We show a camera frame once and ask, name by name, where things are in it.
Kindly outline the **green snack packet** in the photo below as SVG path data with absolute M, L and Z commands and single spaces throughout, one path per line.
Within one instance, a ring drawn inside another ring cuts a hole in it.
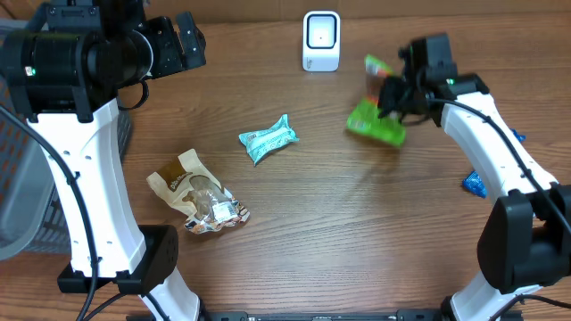
M 366 71 L 367 93 L 356 104 L 346 121 L 346 128 L 353 134 L 373 138 L 393 147 L 401 147 L 405 141 L 406 129 L 397 116 L 389 114 L 383 118 L 378 107 L 379 96 L 386 80 L 394 75 L 393 69 L 376 58 L 367 54 L 364 58 Z

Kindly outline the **blue snack packet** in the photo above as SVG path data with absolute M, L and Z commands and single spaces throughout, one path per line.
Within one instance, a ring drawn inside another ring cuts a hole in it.
M 457 143 L 473 167 L 472 173 L 463 181 L 470 192 L 495 202 L 511 190 L 528 190 L 529 183 L 521 177 L 521 168 L 501 135 L 493 128 L 463 131 Z

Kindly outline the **light teal snack packet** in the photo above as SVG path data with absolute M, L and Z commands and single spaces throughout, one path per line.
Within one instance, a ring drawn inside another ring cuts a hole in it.
M 238 139 L 244 145 L 254 165 L 257 165 L 268 153 L 299 141 L 289 125 L 287 114 L 283 114 L 270 128 L 242 133 Z

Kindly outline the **beige brown Pantree snack bag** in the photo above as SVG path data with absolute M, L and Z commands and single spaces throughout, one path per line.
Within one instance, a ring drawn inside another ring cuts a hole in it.
M 146 178 L 155 194 L 186 215 L 194 234 L 218 232 L 242 224 L 250 211 L 202 164 L 190 149 Z

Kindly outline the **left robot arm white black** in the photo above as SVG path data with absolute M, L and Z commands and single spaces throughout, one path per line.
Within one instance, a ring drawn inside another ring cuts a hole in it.
M 69 231 L 61 292 L 92 300 L 112 283 L 157 320 L 206 318 L 176 228 L 136 222 L 118 142 L 119 90 L 203 66 L 205 46 L 190 12 L 147 19 L 139 1 L 49 1 L 5 38 L 9 119 L 41 146 Z

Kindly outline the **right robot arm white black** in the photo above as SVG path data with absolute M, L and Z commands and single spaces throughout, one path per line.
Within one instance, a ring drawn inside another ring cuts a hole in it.
M 475 73 L 460 75 L 447 35 L 399 51 L 400 76 L 381 87 L 379 116 L 418 115 L 466 154 L 493 204 L 477 243 L 479 271 L 445 298 L 434 320 L 519 320 L 512 307 L 570 275 L 570 188 L 543 169 L 499 114 Z

